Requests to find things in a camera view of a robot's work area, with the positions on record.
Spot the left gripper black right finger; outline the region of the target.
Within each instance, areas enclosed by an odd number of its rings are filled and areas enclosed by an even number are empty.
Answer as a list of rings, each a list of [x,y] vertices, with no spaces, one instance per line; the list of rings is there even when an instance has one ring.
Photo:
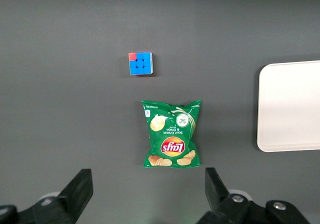
[[[309,221],[293,204],[269,200],[262,207],[245,195],[230,193],[216,169],[205,169],[205,194],[211,211],[199,224],[308,224]]]

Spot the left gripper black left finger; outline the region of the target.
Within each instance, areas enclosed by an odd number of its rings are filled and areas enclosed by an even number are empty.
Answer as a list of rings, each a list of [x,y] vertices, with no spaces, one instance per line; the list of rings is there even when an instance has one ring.
[[[15,205],[0,207],[2,224],[75,224],[93,196],[91,169],[81,169],[57,196],[40,199],[18,212]]]

